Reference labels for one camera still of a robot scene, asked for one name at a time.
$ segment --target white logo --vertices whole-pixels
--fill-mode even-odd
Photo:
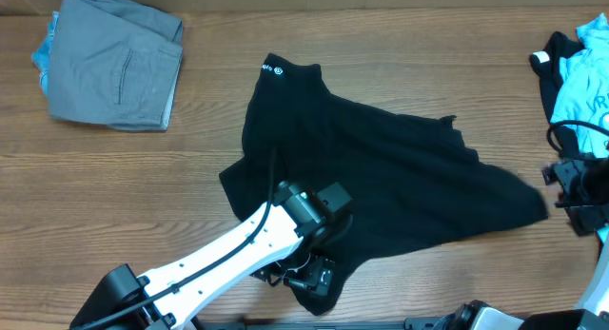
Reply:
[[[269,66],[267,64],[263,65],[263,69],[266,69],[266,70],[271,71],[271,72],[275,72],[275,74],[277,74],[277,75],[280,75],[280,74],[284,73],[284,70],[282,68],[279,68],[279,67],[272,68],[271,66]]]

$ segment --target wooden table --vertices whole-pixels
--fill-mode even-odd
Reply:
[[[542,188],[540,168],[555,155],[528,54],[554,30],[575,36],[601,11],[183,14],[185,57],[167,133],[52,121],[29,59],[49,18],[0,17],[0,329],[65,329],[118,264],[139,274],[237,224],[218,173],[242,156],[246,106],[268,52],[321,64],[330,90],[357,102],[455,114],[483,162]],[[550,220],[519,230],[368,262],[320,318],[289,289],[254,279],[202,317],[403,320],[473,299],[516,314],[568,309],[590,281],[598,249],[566,221],[552,210]]]

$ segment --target black shirt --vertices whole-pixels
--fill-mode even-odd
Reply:
[[[568,59],[582,49],[583,45],[581,43],[569,40],[563,33],[555,31],[543,48],[543,51],[547,54],[547,61],[542,62],[536,54],[529,56],[531,68],[540,77],[541,103],[548,123],[552,119],[554,106],[563,83],[560,76],[560,58]],[[555,135],[566,155],[580,154],[578,136],[573,129],[562,126],[556,129]]]
[[[350,230],[320,248],[337,264],[328,296],[294,291],[320,315],[369,259],[547,218],[540,193],[480,163],[453,119],[396,115],[348,101],[330,93],[319,65],[296,66],[269,54],[247,108],[245,156],[220,179],[235,215],[246,219],[265,201],[276,146],[274,184],[297,181],[320,191],[338,182],[352,196]]]

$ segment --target light blue shirt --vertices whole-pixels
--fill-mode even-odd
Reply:
[[[609,128],[609,25],[604,13],[578,27],[578,37],[584,49],[560,58],[563,85],[551,123],[580,120]],[[577,133],[581,153],[609,157],[607,136],[583,126],[569,127]]]

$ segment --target folded clothing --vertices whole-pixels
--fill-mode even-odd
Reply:
[[[49,63],[49,115],[167,129],[182,20],[129,0],[64,0]]]
[[[276,147],[273,184],[289,180],[320,191],[338,182],[351,195],[350,229],[316,249],[336,262],[328,295],[294,290],[311,313],[330,310],[346,279],[369,259],[547,218],[540,193],[480,163],[453,118],[396,115],[348,101],[330,93],[319,65],[268,55],[247,107],[244,158],[220,180],[235,215],[246,219],[266,199]]]

